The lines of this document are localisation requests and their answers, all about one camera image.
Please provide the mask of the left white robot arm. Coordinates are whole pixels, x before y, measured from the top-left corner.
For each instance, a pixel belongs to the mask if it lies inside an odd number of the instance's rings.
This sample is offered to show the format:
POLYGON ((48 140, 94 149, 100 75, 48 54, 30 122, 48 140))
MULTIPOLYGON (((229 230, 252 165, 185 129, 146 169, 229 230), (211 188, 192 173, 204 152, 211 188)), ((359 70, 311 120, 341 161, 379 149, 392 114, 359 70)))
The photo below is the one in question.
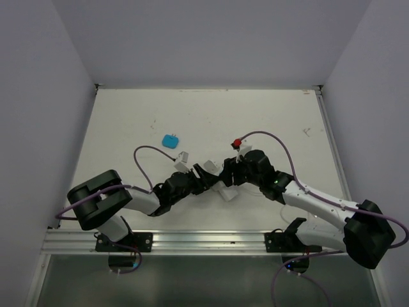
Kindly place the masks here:
POLYGON ((152 192, 146 192, 125 185, 119 174, 110 169, 72 188, 67 199, 82 230, 96 229, 108 236, 118 251, 126 251, 133 243, 133 236, 118 215, 121 209, 139 211, 151 217, 161 216, 180 200, 191 194, 201 194, 219 182, 217 175, 195 164, 188 172, 177 171, 155 185, 152 192))

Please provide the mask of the blue plug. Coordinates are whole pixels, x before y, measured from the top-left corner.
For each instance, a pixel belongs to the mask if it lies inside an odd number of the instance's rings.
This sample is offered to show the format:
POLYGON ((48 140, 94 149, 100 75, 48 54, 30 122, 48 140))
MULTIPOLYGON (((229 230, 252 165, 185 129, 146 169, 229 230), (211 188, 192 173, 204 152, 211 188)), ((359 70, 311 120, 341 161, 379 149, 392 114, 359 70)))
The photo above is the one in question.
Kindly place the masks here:
POLYGON ((172 134, 166 134, 162 139, 162 146, 175 149, 179 144, 179 138, 172 134))

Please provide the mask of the white power strip socket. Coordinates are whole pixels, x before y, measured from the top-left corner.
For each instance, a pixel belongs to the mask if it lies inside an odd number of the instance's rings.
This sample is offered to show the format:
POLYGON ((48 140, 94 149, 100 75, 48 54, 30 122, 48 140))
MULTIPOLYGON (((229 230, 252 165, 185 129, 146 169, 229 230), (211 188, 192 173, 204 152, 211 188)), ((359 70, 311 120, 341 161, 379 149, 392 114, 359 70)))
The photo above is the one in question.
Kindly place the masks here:
MULTIPOLYGON (((215 176, 219 176, 222 172, 222 166, 211 160, 207 160, 203 166, 205 171, 215 176)), ((226 202, 229 202, 238 196, 238 191, 233 186, 227 187, 222 181, 213 185, 212 190, 218 192, 226 202)))

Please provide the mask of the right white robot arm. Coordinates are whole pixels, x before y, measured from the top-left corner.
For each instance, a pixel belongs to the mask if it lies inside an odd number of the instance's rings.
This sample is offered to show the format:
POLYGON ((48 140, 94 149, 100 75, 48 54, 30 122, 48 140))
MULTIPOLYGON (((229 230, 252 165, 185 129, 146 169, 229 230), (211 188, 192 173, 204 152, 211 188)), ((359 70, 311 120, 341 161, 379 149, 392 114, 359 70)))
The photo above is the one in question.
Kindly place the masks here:
POLYGON ((219 176, 227 186, 255 185, 269 200, 314 216, 297 218, 286 229, 284 242, 292 251, 304 246, 338 249, 374 269, 396 238, 377 204, 342 200, 297 182, 293 175, 276 170, 261 150, 225 159, 219 176))

